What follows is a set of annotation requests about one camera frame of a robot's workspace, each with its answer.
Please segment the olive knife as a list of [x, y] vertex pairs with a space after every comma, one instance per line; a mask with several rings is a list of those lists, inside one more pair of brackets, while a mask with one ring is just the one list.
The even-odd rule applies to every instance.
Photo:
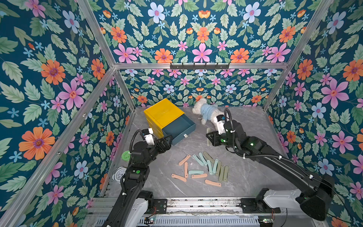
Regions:
[[226, 182], [228, 179], [229, 166], [224, 167], [223, 181]]
[[212, 142], [210, 141], [210, 133], [212, 132], [212, 128], [207, 128], [206, 137], [207, 137], [207, 146], [212, 146]]
[[224, 181], [224, 171], [225, 171], [225, 167], [224, 166], [221, 166], [220, 167], [220, 170], [219, 170], [219, 178], [218, 178], [218, 180], [220, 182], [223, 182]]
[[221, 167], [222, 167], [222, 163], [221, 163], [221, 161], [218, 161], [217, 166], [216, 166], [216, 173], [215, 173], [216, 176], [220, 175]]
[[206, 151], [203, 152], [203, 157], [206, 160], [209, 160], [211, 163], [214, 163], [215, 162], [215, 160]]

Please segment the teal drawer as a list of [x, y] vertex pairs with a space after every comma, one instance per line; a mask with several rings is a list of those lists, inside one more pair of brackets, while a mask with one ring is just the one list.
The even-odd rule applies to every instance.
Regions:
[[175, 146], [187, 138], [196, 129], [196, 124], [185, 114], [181, 115], [162, 129], [164, 136], [172, 136], [172, 145]]

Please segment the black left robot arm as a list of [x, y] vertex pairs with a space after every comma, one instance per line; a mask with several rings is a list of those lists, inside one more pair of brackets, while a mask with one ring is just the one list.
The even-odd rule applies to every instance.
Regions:
[[121, 192], [104, 227], [136, 227], [141, 217], [152, 207], [153, 193], [143, 191], [149, 176], [151, 162], [172, 146], [171, 135], [157, 139], [150, 129], [136, 130], [129, 152], [130, 160], [120, 179]]

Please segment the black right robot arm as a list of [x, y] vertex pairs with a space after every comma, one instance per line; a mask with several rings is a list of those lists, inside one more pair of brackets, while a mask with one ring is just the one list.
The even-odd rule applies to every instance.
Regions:
[[254, 199], [241, 199], [244, 210], [267, 213], [285, 208], [301, 210], [317, 221], [326, 219], [335, 193], [333, 177], [310, 172], [280, 155], [265, 141], [248, 136], [228, 109], [213, 117], [212, 123], [216, 131], [209, 132], [206, 136], [213, 146], [231, 148], [237, 156], [270, 168], [296, 187], [296, 190], [290, 191], [263, 188]]

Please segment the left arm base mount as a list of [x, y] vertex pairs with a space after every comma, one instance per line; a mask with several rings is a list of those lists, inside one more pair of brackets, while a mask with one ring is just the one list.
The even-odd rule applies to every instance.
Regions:
[[147, 201], [146, 214], [166, 214], [168, 200], [166, 198], [156, 198], [153, 192], [141, 191], [138, 198], [143, 198]]

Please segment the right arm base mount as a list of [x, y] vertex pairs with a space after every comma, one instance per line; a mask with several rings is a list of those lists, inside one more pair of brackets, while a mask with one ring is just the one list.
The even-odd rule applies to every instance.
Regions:
[[265, 203], [263, 200], [265, 197], [268, 188], [263, 188], [260, 190], [259, 194], [255, 198], [241, 198], [240, 199], [240, 207], [243, 209], [244, 213], [281, 213], [280, 208], [271, 208], [269, 205]]

